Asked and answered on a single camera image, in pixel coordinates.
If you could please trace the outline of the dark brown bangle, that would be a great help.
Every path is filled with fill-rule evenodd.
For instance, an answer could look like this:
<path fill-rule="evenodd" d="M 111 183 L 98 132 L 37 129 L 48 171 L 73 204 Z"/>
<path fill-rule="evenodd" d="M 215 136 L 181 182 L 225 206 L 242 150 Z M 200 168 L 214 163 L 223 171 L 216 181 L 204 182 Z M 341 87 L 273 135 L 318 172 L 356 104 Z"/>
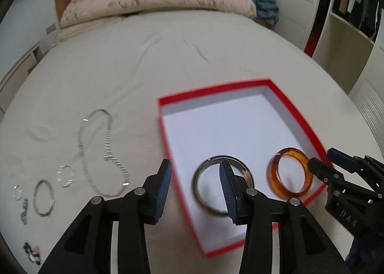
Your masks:
<path fill-rule="evenodd" d="M 237 158 L 235 158 L 233 156 L 229 156 L 229 155 L 216 155 L 216 156 L 212 156 L 212 157 L 206 159 L 205 161 L 203 161 L 197 167 L 197 169 L 195 170 L 195 172 L 193 174 L 191 188 L 193 191 L 193 196 L 194 196 L 195 200 L 199 203 L 200 207 L 204 208 L 205 211 L 209 212 L 210 214 L 213 214 L 216 216 L 228 215 L 228 212 L 214 208 L 213 206 L 211 206 L 208 202 L 206 202 L 202 198 L 200 192 L 198 191 L 198 180 L 200 178 L 200 175 L 202 175 L 202 173 L 205 170 L 207 170 L 207 168 L 209 168 L 213 165 L 216 165 L 216 164 L 220 164 L 225 159 L 229 162 L 229 164 L 231 166 L 234 166 L 237 170 L 239 170 L 241 172 L 242 176 L 244 177 L 245 181 L 247 182 L 247 186 L 249 188 L 254 188 L 254 179 L 253 179 L 252 173 L 249 170 L 249 168 L 240 159 L 237 159 Z"/>

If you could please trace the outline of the amber orange bangle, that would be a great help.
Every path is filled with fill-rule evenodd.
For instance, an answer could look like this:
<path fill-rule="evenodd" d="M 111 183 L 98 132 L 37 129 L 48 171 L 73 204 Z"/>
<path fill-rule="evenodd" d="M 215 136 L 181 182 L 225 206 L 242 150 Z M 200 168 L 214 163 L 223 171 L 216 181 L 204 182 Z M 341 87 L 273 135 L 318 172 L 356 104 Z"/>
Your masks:
<path fill-rule="evenodd" d="M 283 158 L 293 158 L 296 160 L 304 173 L 304 183 L 300 191 L 293 192 L 289 190 L 283 183 L 279 174 L 279 163 Z M 268 167 L 268 182 L 271 190 L 275 195 L 284 198 L 300 198 L 306 195 L 311 188 L 313 182 L 313 174 L 308 169 L 308 157 L 304 152 L 297 148 L 288 147 L 279 150 L 278 153 L 271 159 Z"/>

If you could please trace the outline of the twisted silver bangle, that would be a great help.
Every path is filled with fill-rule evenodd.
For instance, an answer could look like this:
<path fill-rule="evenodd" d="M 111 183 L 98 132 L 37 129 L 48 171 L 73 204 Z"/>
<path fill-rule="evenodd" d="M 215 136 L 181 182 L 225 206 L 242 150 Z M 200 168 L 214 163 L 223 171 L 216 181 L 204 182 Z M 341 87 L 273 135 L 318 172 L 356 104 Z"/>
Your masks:
<path fill-rule="evenodd" d="M 62 165 L 57 170 L 57 183 L 61 188 L 68 188 L 72 185 L 75 170 L 70 165 Z"/>

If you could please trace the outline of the thin silver bangle with clasp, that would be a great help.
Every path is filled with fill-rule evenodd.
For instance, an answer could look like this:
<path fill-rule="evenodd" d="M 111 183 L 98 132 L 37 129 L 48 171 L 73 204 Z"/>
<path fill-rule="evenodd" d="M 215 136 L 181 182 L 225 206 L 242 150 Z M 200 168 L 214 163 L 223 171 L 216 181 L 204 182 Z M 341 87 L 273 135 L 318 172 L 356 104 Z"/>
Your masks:
<path fill-rule="evenodd" d="M 38 203 L 37 203 L 39 188 L 42 187 L 43 185 L 46 185 L 49 191 L 49 209 L 46 212 L 39 211 Z M 54 194 L 53 186 L 47 180 L 39 180 L 35 185 L 34 193 L 33 193 L 33 208 L 36 214 L 40 217 L 48 217 L 51 215 L 54 207 L 55 207 L 55 194 Z"/>

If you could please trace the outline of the red jewelry box tray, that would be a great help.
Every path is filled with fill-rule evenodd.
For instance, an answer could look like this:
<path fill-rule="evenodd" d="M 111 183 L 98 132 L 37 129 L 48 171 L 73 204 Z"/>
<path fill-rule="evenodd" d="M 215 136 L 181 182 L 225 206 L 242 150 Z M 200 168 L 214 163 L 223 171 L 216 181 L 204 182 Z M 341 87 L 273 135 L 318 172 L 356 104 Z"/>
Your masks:
<path fill-rule="evenodd" d="M 293 147 L 309 158 L 326 159 L 311 126 L 269 79 L 171 94 L 157 103 L 180 206 L 205 257 L 243 245 L 245 227 L 234 225 L 227 215 L 210 214 L 195 200 L 193 174 L 203 161 L 216 155 L 240 159 L 251 171 L 255 188 L 274 198 L 268 165 L 279 150 Z M 227 210 L 217 165 L 202 173 L 198 191 L 214 208 Z"/>

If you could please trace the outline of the white bed sheet mattress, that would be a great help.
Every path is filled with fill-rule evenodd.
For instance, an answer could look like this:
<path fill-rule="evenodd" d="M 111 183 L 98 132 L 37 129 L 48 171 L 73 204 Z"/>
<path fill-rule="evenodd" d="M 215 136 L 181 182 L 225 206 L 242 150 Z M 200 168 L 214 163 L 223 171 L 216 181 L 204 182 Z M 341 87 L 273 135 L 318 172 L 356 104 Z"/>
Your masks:
<path fill-rule="evenodd" d="M 271 79 L 293 102 L 325 148 L 381 158 L 363 116 L 340 86 L 309 56 L 278 34 L 236 14 L 169 11 L 130 16 L 54 47 L 21 86 L 1 123 L 1 234 L 20 266 L 37 273 L 24 244 L 47 257 L 93 196 L 81 168 L 81 121 L 89 170 L 98 188 L 116 192 L 117 168 L 103 160 L 105 119 L 113 116 L 112 148 L 132 187 L 155 173 L 165 156 L 157 99 L 206 86 Z M 61 188 L 57 170 L 70 165 L 73 183 Z M 53 186 L 55 207 L 33 208 L 39 180 Z M 13 187 L 23 190 L 20 201 Z M 20 219 L 28 199 L 27 224 Z"/>

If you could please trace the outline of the silver wristwatch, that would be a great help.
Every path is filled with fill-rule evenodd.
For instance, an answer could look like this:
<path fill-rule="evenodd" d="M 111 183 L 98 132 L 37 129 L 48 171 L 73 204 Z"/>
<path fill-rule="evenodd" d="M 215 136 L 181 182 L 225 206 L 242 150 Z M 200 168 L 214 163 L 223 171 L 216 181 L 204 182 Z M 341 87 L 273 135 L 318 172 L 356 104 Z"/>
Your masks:
<path fill-rule="evenodd" d="M 20 219 L 23 225 L 27 224 L 27 212 L 28 212 L 28 207 L 29 207 L 29 201 L 28 199 L 23 199 L 22 202 L 22 211 L 20 214 Z"/>

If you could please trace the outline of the small silver hoop earrings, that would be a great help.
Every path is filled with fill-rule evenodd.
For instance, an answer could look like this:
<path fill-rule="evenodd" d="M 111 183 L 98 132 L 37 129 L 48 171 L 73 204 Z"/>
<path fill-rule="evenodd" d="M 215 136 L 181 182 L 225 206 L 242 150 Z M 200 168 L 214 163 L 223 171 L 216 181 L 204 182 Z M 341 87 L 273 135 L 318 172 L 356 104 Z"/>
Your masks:
<path fill-rule="evenodd" d="M 22 196 L 23 196 L 22 188 L 20 187 L 19 184 L 15 185 L 13 187 L 13 197 L 14 197 L 15 201 L 20 201 Z"/>

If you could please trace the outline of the wooden nightstand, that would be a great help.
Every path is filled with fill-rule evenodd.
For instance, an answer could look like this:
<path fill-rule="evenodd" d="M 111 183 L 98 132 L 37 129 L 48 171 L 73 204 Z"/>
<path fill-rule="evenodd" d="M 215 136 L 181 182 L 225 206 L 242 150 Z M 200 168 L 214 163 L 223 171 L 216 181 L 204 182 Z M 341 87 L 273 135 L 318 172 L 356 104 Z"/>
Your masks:
<path fill-rule="evenodd" d="M 37 61 L 36 63 L 34 63 L 34 64 L 27 70 L 28 74 L 30 74 L 30 73 L 36 68 L 37 64 L 38 64 L 38 61 Z"/>

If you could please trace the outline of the blue crumpled cloth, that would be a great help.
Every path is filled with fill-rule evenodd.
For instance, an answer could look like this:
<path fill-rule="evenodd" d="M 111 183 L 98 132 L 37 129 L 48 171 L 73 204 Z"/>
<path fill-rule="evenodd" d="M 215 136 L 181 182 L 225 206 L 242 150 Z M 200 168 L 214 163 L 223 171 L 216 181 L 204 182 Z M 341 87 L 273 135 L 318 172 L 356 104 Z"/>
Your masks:
<path fill-rule="evenodd" d="M 252 0 L 256 7 L 256 16 L 269 25 L 279 21 L 279 6 L 276 0 Z"/>

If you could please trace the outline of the white wardrobe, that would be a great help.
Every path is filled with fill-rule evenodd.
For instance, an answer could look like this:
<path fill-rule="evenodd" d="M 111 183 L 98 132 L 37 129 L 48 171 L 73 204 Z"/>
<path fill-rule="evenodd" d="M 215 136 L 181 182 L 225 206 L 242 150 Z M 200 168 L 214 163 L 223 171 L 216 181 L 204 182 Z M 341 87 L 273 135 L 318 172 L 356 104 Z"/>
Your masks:
<path fill-rule="evenodd" d="M 276 0 L 275 32 L 315 60 L 356 103 L 370 92 L 383 99 L 383 18 L 372 42 L 332 12 L 334 0 Z"/>

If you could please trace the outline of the white low cabinet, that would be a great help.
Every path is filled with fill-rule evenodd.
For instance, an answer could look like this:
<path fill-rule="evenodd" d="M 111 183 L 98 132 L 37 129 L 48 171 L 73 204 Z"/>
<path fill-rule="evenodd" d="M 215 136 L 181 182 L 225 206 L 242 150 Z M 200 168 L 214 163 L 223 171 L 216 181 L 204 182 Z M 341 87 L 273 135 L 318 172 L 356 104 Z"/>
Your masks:
<path fill-rule="evenodd" d="M 1 114 L 5 114 L 16 93 L 28 77 L 27 70 L 42 59 L 40 44 L 36 43 L 8 71 L 1 80 Z"/>

